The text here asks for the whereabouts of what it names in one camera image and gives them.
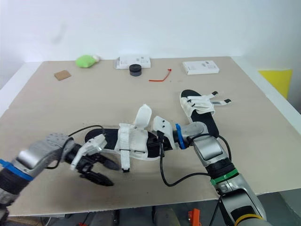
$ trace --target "white plastic strap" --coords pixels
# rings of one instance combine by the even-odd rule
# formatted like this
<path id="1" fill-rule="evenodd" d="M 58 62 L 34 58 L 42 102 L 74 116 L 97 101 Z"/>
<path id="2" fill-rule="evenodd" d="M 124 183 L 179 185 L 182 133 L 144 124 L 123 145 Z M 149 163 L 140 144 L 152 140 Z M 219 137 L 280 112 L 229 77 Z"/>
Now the white plastic strap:
<path id="1" fill-rule="evenodd" d="M 196 110 L 198 114 L 211 112 L 213 115 L 215 113 L 214 105 L 226 105 L 231 102 L 230 99 L 210 101 L 211 98 L 216 97 L 217 95 L 218 92 L 214 91 L 209 95 L 181 97 L 180 104 L 189 121 L 192 122 L 191 115 L 194 110 Z"/>
<path id="2" fill-rule="evenodd" d="M 123 171 L 130 170 L 130 151 L 120 150 L 121 168 Z"/>
<path id="3" fill-rule="evenodd" d="M 151 120 L 151 108 L 146 104 L 143 104 L 142 107 L 139 108 L 138 113 L 135 119 L 135 126 L 138 129 L 144 129 L 148 126 Z"/>
<path id="4" fill-rule="evenodd" d="M 151 109 L 147 105 L 139 108 L 134 125 L 121 123 L 118 130 L 118 140 L 114 151 L 120 153 L 121 167 L 124 171 L 130 169 L 130 157 L 148 159 L 148 132 L 144 129 L 151 119 Z"/>
<path id="5" fill-rule="evenodd" d="M 215 113 L 214 106 L 210 102 L 210 98 L 208 96 L 181 97 L 180 104 L 188 119 L 190 119 L 194 110 L 197 110 L 198 114 L 204 114 L 207 112 L 211 112 L 211 114 Z"/>
<path id="6" fill-rule="evenodd" d="M 120 148 L 120 157 L 121 157 L 121 168 L 124 171 L 130 169 L 130 140 L 129 140 L 129 132 L 130 128 L 133 125 L 121 123 L 119 124 L 120 129 L 118 131 L 118 140 L 119 140 L 119 148 Z"/>

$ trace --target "white box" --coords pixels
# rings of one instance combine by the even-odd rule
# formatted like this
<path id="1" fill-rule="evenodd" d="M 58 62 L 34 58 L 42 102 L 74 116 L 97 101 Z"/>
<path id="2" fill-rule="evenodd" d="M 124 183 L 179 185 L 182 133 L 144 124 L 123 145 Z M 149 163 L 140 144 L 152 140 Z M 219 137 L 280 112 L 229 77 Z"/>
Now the white box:
<path id="1" fill-rule="evenodd" d="M 134 64 L 141 65 L 142 68 L 150 68 L 151 60 L 149 56 L 121 56 L 115 61 L 115 68 L 128 69 Z"/>
<path id="2" fill-rule="evenodd" d="M 217 74 L 220 69 L 212 60 L 183 62 L 188 75 L 191 74 Z"/>

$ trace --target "red tool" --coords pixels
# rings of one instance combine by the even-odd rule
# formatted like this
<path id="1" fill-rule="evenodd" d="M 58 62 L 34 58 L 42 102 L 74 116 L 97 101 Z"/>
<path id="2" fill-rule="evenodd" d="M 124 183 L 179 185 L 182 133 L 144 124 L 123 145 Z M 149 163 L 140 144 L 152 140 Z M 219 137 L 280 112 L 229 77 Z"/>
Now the red tool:
<path id="1" fill-rule="evenodd" d="M 199 221 L 200 210 L 193 209 L 192 211 L 188 211 L 188 218 L 191 226 L 202 226 Z"/>
<path id="2" fill-rule="evenodd" d="M 171 73 L 171 69 L 168 69 L 168 73 L 163 80 L 149 80 L 149 81 L 165 81 L 165 79 L 167 79 L 170 73 Z"/>

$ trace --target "green ring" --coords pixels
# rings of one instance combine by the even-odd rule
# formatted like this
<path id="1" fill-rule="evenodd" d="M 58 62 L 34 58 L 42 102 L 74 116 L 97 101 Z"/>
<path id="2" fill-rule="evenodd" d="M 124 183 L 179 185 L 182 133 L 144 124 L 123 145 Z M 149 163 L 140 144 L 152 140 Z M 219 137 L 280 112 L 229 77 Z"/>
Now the green ring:
<path id="1" fill-rule="evenodd" d="M 238 170 L 235 168 L 234 170 L 232 170 L 231 172 L 219 177 L 219 178 L 216 178 L 216 179 L 211 179 L 210 182 L 212 185 L 216 185 L 224 180 L 227 180 L 229 179 L 230 177 L 234 176 L 235 174 L 238 173 Z"/>

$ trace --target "yellow object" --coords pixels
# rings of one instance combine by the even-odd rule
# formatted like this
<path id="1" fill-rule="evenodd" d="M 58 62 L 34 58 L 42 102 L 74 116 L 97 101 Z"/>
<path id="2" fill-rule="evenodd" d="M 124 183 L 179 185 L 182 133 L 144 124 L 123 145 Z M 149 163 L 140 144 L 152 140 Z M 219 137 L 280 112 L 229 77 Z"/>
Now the yellow object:
<path id="1" fill-rule="evenodd" d="M 285 71 L 259 71 L 259 73 L 278 90 L 278 92 L 287 99 L 290 82 L 292 77 L 292 70 Z"/>
<path id="2" fill-rule="evenodd" d="M 256 215 L 256 214 L 245 214 L 245 215 L 242 215 L 241 217 L 239 217 L 235 221 L 235 225 L 234 226 L 237 226 L 243 219 L 246 219 L 246 218 L 258 218 L 258 219 L 263 220 L 263 218 L 261 216 L 259 216 L 259 215 Z"/>

